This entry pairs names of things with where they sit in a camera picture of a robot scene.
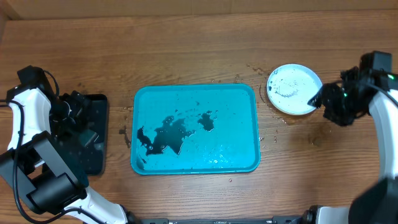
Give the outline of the dark green sponge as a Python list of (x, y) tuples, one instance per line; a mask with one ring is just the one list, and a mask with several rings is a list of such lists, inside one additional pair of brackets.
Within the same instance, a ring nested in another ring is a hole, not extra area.
[(79, 135), (79, 142), (82, 146), (87, 147), (90, 143), (98, 138), (98, 133), (91, 129), (85, 129)]

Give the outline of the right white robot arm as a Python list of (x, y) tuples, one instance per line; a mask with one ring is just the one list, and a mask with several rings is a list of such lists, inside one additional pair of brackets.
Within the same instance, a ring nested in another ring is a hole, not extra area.
[(341, 127), (369, 115), (374, 122), (379, 175), (377, 182), (348, 207), (313, 205), (294, 223), (397, 224), (397, 74), (392, 54), (373, 51), (359, 65), (340, 73), (308, 101)]

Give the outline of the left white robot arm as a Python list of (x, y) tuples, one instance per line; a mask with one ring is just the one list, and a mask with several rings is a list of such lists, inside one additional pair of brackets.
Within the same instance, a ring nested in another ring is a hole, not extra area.
[(27, 66), (20, 84), (1, 104), (12, 110), (13, 128), (1, 155), (1, 177), (12, 188), (20, 214), (68, 215), (83, 223), (137, 223), (124, 206), (90, 187), (104, 172), (109, 104), (102, 94), (61, 94), (53, 75)]

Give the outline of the light blue plate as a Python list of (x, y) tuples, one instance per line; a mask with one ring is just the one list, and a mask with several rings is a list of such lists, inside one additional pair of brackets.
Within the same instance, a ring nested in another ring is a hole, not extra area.
[(268, 77), (267, 96), (281, 112), (301, 116), (316, 110), (311, 100), (322, 87), (322, 81), (311, 69), (299, 64), (277, 67)]

